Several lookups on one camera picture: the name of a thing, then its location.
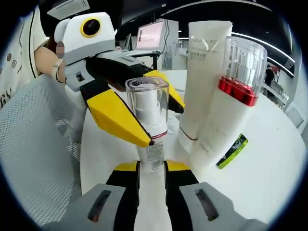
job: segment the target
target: clear plastic cap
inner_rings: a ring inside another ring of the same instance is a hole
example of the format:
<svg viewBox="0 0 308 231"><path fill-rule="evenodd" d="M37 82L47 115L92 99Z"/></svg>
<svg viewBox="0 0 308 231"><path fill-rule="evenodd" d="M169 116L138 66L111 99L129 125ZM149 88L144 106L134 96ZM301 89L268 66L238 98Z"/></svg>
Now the clear plastic cap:
<svg viewBox="0 0 308 231"><path fill-rule="evenodd" d="M222 78L249 89L257 97L265 78L267 55L266 49L256 42L227 36Z"/></svg>
<svg viewBox="0 0 308 231"><path fill-rule="evenodd" d="M129 79L128 104L143 127L156 136L167 131L169 84L157 77Z"/></svg>

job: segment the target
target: bottle label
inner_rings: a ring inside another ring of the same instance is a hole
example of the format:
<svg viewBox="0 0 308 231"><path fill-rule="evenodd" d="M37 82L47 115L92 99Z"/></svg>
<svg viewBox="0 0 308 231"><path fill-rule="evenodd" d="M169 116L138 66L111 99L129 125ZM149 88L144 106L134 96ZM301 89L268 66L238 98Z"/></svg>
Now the bottle label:
<svg viewBox="0 0 308 231"><path fill-rule="evenodd" d="M156 171L164 163L164 142L157 142L146 148L147 160L151 163L151 170Z"/></svg>
<svg viewBox="0 0 308 231"><path fill-rule="evenodd" d="M240 136L236 139L227 153L218 161L216 166L219 169L223 169L238 155L238 153L240 153L240 151L247 145L247 143L248 139L243 134L240 134Z"/></svg>

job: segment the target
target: white bottle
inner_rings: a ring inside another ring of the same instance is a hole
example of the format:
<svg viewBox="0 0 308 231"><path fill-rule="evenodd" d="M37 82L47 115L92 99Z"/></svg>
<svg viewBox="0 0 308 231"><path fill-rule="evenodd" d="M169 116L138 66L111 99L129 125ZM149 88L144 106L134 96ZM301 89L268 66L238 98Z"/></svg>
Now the white bottle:
<svg viewBox="0 0 308 231"><path fill-rule="evenodd" d="M257 103L266 64L263 46L243 38L226 38L224 72L190 158L195 169L214 166L243 131Z"/></svg>
<svg viewBox="0 0 308 231"><path fill-rule="evenodd" d="M185 110L180 118L178 134L179 143L188 153L206 120L222 72L225 39L231 35L231 30L229 21L189 23Z"/></svg>
<svg viewBox="0 0 308 231"><path fill-rule="evenodd" d="M157 77L140 77L126 81L128 104L150 134L154 145L137 147L141 166L146 173L162 169L165 160L169 84Z"/></svg>

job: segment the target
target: gray gripper base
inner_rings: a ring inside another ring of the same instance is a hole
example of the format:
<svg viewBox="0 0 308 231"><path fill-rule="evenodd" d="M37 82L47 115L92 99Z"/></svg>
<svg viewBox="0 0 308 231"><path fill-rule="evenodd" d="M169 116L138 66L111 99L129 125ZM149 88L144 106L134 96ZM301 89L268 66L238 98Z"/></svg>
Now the gray gripper base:
<svg viewBox="0 0 308 231"><path fill-rule="evenodd" d="M65 67L66 84L74 92L80 91L80 87L91 82L94 78L86 69L86 60L80 60L74 64ZM79 81L77 75L81 75L84 79Z"/></svg>
<svg viewBox="0 0 308 231"><path fill-rule="evenodd" d="M98 222L88 219L95 201L103 191L109 191ZM70 204L60 222L45 225L46 231L113 231L117 208L125 191L124 187L98 184L81 198Z"/></svg>
<svg viewBox="0 0 308 231"><path fill-rule="evenodd" d="M197 197L203 190L214 205L218 217L208 220L205 210ZM234 211L232 201L208 183L180 186L192 219L193 231L263 231L267 225L259 220L246 220Z"/></svg>
<svg viewBox="0 0 308 231"><path fill-rule="evenodd" d="M67 65L73 64L79 60L93 57L96 54L106 51L113 51L115 49L115 40L104 40L81 46L69 52L65 52L64 61Z"/></svg>

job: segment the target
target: white shirt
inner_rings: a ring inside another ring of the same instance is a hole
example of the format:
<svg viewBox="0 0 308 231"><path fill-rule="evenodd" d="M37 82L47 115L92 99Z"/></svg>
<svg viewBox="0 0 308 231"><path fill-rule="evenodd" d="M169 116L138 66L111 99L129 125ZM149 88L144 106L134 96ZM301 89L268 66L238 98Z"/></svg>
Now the white shirt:
<svg viewBox="0 0 308 231"><path fill-rule="evenodd" d="M34 51L44 45L46 40L37 7L34 13L30 13L20 20L15 34L1 58L0 109L20 87L38 77Z"/></svg>

